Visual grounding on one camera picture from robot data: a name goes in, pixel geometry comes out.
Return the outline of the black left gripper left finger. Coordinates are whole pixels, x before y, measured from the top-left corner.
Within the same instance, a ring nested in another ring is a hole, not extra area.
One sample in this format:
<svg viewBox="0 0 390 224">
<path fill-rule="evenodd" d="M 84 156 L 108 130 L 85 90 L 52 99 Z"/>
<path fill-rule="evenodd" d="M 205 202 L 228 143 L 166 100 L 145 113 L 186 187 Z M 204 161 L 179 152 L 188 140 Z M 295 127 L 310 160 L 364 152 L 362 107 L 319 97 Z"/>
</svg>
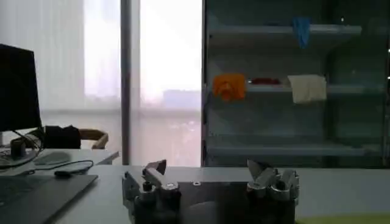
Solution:
<svg viewBox="0 0 390 224">
<path fill-rule="evenodd" d="M 181 192 L 177 181 L 165 176 L 167 160 L 148 163 L 142 170 L 144 183 L 143 192 L 152 192 L 158 189 L 163 198 L 180 198 Z"/>
</svg>

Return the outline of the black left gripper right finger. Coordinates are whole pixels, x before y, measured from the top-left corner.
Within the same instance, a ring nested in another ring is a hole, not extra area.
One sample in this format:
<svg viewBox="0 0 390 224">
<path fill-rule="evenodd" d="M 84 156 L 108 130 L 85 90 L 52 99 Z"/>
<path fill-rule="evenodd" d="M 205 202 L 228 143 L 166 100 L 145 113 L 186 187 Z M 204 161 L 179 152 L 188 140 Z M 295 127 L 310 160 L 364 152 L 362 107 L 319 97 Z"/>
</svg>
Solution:
<svg viewBox="0 0 390 224">
<path fill-rule="evenodd" d="M 277 168 L 265 163 L 247 160 L 247 168 L 252 181 L 247 183 L 248 193 L 256 198 L 269 197 L 277 201 L 298 201 L 300 177 L 295 170 L 279 172 Z"/>
</svg>

